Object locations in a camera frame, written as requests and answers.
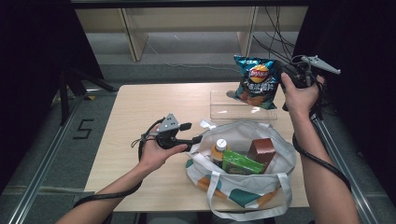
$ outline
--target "brown box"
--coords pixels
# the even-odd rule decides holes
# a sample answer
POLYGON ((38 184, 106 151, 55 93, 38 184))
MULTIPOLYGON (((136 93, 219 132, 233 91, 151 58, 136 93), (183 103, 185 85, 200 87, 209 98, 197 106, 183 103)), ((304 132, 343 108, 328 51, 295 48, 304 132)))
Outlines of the brown box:
POLYGON ((275 147, 271 138, 254 139, 251 142, 247 157, 256 162, 264 164, 262 174, 267 169, 272 158, 275 156, 275 147))

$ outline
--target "wooden table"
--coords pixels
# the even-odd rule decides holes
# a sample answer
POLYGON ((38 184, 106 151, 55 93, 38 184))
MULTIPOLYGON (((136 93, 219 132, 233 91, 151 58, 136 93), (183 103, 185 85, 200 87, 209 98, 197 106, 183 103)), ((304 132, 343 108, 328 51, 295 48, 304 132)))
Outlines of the wooden table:
MULTIPOLYGON (((202 119, 211 120, 211 92, 235 91, 238 85, 236 82, 223 82, 122 86, 113 105, 85 190, 98 191, 134 167, 138 162, 137 146, 131 148, 131 143, 154 121, 166 117, 169 113, 173 113, 179 123, 192 123, 192 128, 179 132, 177 138, 191 139, 204 132, 205 129, 200 126, 200 122, 202 119)), ((273 111, 277 119, 260 121, 272 124, 288 142, 291 142, 293 129, 289 114, 281 109, 284 94, 280 88, 275 103, 279 107, 273 111)), ((212 121, 223 124, 235 120, 212 121)), ((170 158, 160 170, 143 181, 136 193, 126 197, 115 211, 209 211, 205 192, 195 187, 186 174, 185 164, 188 158, 185 153, 170 158)), ((291 175, 291 185, 291 207, 307 207, 299 154, 297 165, 291 175)), ((267 206, 282 203, 282 199, 283 194, 278 193, 267 206)), ((214 207, 223 211, 241 209, 239 205, 219 198, 214 200, 214 207)))

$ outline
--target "lay's chip bag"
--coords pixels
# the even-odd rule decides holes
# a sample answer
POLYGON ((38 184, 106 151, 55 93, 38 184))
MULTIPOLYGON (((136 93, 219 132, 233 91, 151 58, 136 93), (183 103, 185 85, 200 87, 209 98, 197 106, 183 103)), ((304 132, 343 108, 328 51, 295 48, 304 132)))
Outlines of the lay's chip bag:
POLYGON ((233 97, 263 109, 276 109, 274 98, 280 81, 275 60, 233 56, 241 69, 242 79, 233 97))

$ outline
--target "tote bag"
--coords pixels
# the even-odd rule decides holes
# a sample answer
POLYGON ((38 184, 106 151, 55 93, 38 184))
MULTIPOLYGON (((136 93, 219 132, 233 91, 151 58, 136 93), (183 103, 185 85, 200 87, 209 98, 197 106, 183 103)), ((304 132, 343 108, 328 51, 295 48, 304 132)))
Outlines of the tote bag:
POLYGON ((286 142, 271 125, 250 120, 222 125, 203 133, 200 144, 194 145, 186 163, 187 175, 200 189, 206 190, 208 205, 218 217, 248 221, 283 215, 291 203, 290 174, 296 164, 292 144, 286 142), (247 154, 254 139, 271 138, 276 154, 262 175, 231 175, 210 160, 211 147, 225 139, 231 150, 247 154), (261 209, 282 188, 285 202, 261 209), (213 208, 213 197, 231 200, 241 206, 241 212, 220 212, 213 208))

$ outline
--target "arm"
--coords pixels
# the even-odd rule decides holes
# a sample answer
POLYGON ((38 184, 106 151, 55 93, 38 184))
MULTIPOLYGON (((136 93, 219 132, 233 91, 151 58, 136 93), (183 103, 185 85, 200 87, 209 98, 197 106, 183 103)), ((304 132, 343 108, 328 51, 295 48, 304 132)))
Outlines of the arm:
MULTIPOLYGON (((144 145, 140 162, 131 171, 97 194, 116 193, 133 188, 146 176, 159 169, 169 157, 184 151, 186 147, 187 145, 179 145, 164 150, 156 141, 148 140, 144 145)), ((64 215, 57 223, 102 223, 122 200, 123 198, 106 199, 81 204, 64 215)))
MULTIPOLYGON (((318 98, 316 85, 296 89, 286 74, 286 105, 297 141, 310 154, 332 164, 309 118, 309 111, 318 98)), ((316 223, 359 223, 355 202, 345 183, 321 165, 302 157, 306 196, 316 223)))

